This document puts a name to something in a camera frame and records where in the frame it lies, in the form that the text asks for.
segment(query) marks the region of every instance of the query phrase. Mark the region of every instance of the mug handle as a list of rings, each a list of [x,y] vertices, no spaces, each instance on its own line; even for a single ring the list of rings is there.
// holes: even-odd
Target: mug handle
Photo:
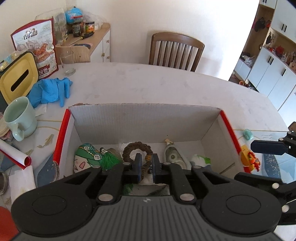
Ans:
[[[22,141],[25,137],[24,131],[21,131],[18,128],[18,123],[13,123],[12,124],[12,134],[13,137],[17,140],[17,141]]]

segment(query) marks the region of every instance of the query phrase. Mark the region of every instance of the wooden chair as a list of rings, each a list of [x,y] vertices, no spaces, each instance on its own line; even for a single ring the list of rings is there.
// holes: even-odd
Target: wooden chair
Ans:
[[[289,131],[296,132],[296,122],[294,121],[291,125],[288,127]]]
[[[181,69],[182,66],[183,66],[183,62],[184,62],[184,58],[185,58],[187,46],[191,46],[191,49],[190,49],[190,52],[189,52],[189,55],[188,55],[188,59],[187,59],[186,66],[185,66],[185,70],[188,69],[193,48],[194,47],[198,48],[197,54],[195,56],[194,62],[192,64],[192,67],[191,67],[191,70],[190,70],[190,71],[195,72],[196,67],[198,65],[198,62],[200,61],[200,57],[202,56],[202,52],[203,52],[203,50],[205,48],[205,45],[202,42],[200,42],[199,40],[194,39],[192,37],[183,35],[183,34],[170,33],[170,32],[163,32],[163,33],[154,34],[154,35],[152,35],[152,39],[151,39],[149,64],[153,64],[154,63],[155,49],[156,49],[156,42],[157,41],[160,41],[160,46],[159,46],[159,51],[158,51],[158,57],[157,57],[157,65],[160,64],[162,47],[163,47],[163,41],[166,41],[162,66],[165,66],[165,63],[166,63],[166,59],[167,59],[167,55],[168,55],[168,45],[169,45],[169,42],[173,42],[172,43],[171,50],[170,50],[170,57],[169,57],[169,61],[168,61],[168,67],[170,67],[171,64],[172,64],[172,58],[173,58],[173,52],[174,52],[175,43],[179,43],[178,49],[177,49],[177,53],[176,53],[176,57],[175,57],[174,66],[173,66],[174,68],[177,67],[177,62],[178,62],[178,58],[179,58],[179,55],[180,55],[180,47],[181,47],[181,44],[185,44],[184,50],[183,50],[183,54],[182,54],[182,57],[181,57],[181,61],[180,61],[179,69]]]

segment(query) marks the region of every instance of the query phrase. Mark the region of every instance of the blue rubber glove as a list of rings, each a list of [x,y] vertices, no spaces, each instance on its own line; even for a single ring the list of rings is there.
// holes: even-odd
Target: blue rubber glove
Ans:
[[[43,79],[35,83],[28,94],[28,99],[35,108],[40,103],[46,104],[60,99],[60,106],[64,106],[64,96],[70,97],[70,86],[73,82],[68,78],[62,80]]]
[[[63,78],[62,80],[57,79],[57,87],[59,90],[59,105],[64,106],[64,96],[66,98],[70,97],[70,85],[73,82],[68,78]]]

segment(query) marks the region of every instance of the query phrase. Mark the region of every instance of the red and white package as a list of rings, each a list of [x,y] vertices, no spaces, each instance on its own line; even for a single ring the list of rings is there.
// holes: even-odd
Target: red and white package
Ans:
[[[30,22],[11,34],[15,50],[33,53],[39,79],[47,78],[59,69],[53,36],[53,18]]]

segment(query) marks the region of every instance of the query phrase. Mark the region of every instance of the green tassel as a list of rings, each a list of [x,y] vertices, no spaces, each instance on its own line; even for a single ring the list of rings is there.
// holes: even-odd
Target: green tassel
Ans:
[[[125,184],[125,185],[123,186],[122,194],[123,194],[124,196],[128,196],[128,195],[131,193],[132,190],[133,190],[133,184],[132,184],[132,183],[130,183],[130,184]]]
[[[115,155],[105,150],[103,147],[100,148],[100,152],[103,154],[103,158],[100,160],[100,165],[103,170],[110,170],[114,165],[121,162]]]

